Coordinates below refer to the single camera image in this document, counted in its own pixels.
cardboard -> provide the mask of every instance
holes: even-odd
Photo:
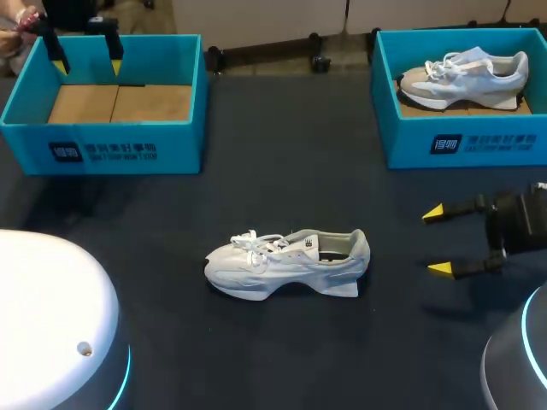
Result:
[[[111,122],[186,121],[190,106],[189,85],[121,86]]]
[[[185,121],[190,85],[62,85],[49,124]]]
[[[62,85],[48,124],[109,123],[118,85]]]
[[[458,101],[450,105],[444,111],[435,111],[432,109],[421,107],[416,102],[413,102],[399,90],[396,81],[393,81],[393,87],[397,93],[397,100],[403,117],[446,117],[456,115],[526,115],[532,114],[530,107],[525,98],[522,98],[519,107],[516,110],[501,110],[487,108],[470,101]]]

logo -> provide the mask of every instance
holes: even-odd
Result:
[[[431,145],[430,154],[455,154],[460,148],[461,134],[438,134]]]
[[[82,162],[82,154],[76,143],[50,143],[51,154],[57,162]]]

sneaker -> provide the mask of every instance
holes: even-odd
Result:
[[[263,301],[284,284],[299,282],[323,295],[357,297],[356,280],[365,273],[370,248],[365,234],[303,230],[287,237],[232,237],[205,260],[205,276],[218,290]]]
[[[404,73],[401,92],[421,106],[443,110],[468,100],[488,108],[516,109],[517,96],[528,79],[528,57],[490,56],[481,48],[449,53],[443,61]]]

dark blue tablecloth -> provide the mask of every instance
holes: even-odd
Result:
[[[24,179],[0,146],[3,227],[65,237],[112,278],[136,409],[485,408],[482,350],[545,281],[547,258],[514,258],[501,278],[435,278],[424,262],[485,255],[482,220],[425,227],[421,216],[547,169],[389,172],[368,81],[215,79],[197,176]],[[245,302],[207,286],[203,257],[231,235],[302,228],[365,231],[358,298],[295,285]]]

shoe heel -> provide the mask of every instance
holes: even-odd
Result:
[[[494,109],[517,109],[516,94],[508,92],[491,92],[473,98],[475,103]]]
[[[321,281],[313,284],[308,284],[313,290],[322,295],[338,296],[338,297],[358,297],[359,289],[357,288],[357,282],[341,281],[334,278],[324,278]]]

